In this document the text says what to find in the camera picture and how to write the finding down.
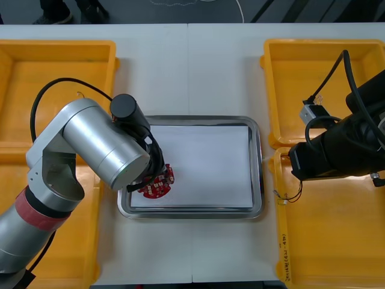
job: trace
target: robotic arm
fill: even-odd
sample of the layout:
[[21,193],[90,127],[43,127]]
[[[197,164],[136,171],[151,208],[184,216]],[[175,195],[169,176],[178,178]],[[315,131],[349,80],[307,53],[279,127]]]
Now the robotic arm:
[[135,99],[118,95],[110,109],[113,118],[91,99],[71,102],[27,152],[28,186],[0,215],[0,288],[28,286],[35,265],[27,265],[83,199],[76,154],[113,190],[153,185],[160,174],[167,179],[169,167]]
[[[346,104],[352,114],[340,120],[314,101],[343,60],[351,93]],[[306,142],[292,147],[292,174],[301,182],[370,174],[376,187],[385,185],[378,172],[385,170],[385,70],[357,88],[348,51],[343,51],[321,86],[304,101],[300,116],[306,124]],[[310,139],[311,128],[325,128]]]

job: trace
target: red circuit board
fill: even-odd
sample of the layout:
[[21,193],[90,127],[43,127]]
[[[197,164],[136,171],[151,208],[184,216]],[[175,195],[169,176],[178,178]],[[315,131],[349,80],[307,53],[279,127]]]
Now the red circuit board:
[[165,170],[162,174],[156,177],[156,179],[149,185],[138,190],[139,193],[143,193],[143,196],[149,199],[158,199],[165,196],[170,190],[170,185],[174,184],[173,169],[169,164],[165,165]]

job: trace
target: red band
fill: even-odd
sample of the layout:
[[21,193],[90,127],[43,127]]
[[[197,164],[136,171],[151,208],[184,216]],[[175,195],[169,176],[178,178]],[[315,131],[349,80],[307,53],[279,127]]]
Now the red band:
[[42,231],[55,231],[69,217],[55,219],[39,213],[26,200],[25,189],[17,196],[14,205],[17,213],[24,221]]

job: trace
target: silver robotic arm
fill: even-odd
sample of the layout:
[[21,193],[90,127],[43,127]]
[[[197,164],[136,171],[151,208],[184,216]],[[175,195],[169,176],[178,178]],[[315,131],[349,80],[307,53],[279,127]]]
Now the silver robotic arm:
[[151,159],[95,101],[66,105],[27,152],[28,186],[0,216],[1,289],[18,288],[26,266],[83,199],[76,154],[113,190],[137,180]]

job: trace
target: black shoe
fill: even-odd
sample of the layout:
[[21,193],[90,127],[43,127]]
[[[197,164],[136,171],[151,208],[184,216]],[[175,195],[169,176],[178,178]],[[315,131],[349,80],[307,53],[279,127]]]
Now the black shoe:
[[72,20],[73,20],[73,17],[71,13],[66,18],[61,20],[52,20],[42,15],[32,24],[48,24],[48,25],[49,24],[70,24]]
[[109,14],[98,0],[78,1],[80,8],[81,24],[104,24],[108,21]]

